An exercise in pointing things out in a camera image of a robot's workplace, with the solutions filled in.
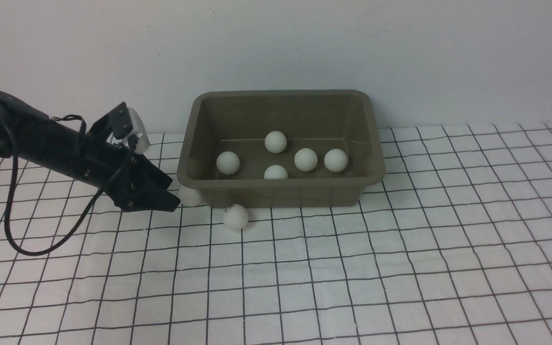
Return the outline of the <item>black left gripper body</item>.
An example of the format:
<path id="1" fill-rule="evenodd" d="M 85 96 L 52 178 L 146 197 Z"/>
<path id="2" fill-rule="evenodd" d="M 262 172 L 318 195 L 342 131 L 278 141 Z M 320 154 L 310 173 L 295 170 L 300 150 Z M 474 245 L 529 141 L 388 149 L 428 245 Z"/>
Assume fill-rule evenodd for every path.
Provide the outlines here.
<path id="1" fill-rule="evenodd" d="M 72 141 L 73 179 L 98 188 L 124 211 L 149 210 L 141 198 L 149 162 L 122 144 L 92 142 L 88 136 Z"/>

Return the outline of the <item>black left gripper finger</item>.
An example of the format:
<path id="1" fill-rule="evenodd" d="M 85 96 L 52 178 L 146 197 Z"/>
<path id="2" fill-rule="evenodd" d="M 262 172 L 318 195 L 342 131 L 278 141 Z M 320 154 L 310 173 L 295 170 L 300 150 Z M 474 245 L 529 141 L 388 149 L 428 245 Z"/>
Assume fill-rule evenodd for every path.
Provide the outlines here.
<path id="1" fill-rule="evenodd" d="M 143 210 L 174 212 L 180 204 L 180 199 L 167 190 L 144 190 L 131 194 L 127 201 L 123 201 L 123 212 Z"/>
<path id="2" fill-rule="evenodd" d="M 148 159 L 137 159 L 137 174 L 163 190 L 168 190 L 173 182 L 171 177 Z"/>

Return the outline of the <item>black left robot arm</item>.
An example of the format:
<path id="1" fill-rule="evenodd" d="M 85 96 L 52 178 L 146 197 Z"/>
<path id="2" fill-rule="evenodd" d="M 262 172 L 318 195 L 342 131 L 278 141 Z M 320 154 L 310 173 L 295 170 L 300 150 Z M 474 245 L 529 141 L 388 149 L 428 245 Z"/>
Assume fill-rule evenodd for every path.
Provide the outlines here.
<path id="1" fill-rule="evenodd" d="M 126 157 L 129 166 L 104 193 L 124 212 L 173 212 L 180 199 L 172 179 L 144 155 L 150 144 L 137 112 L 121 103 L 88 130 L 64 126 L 24 101 L 0 91 L 0 158 L 18 157 L 96 188 L 105 185 Z"/>

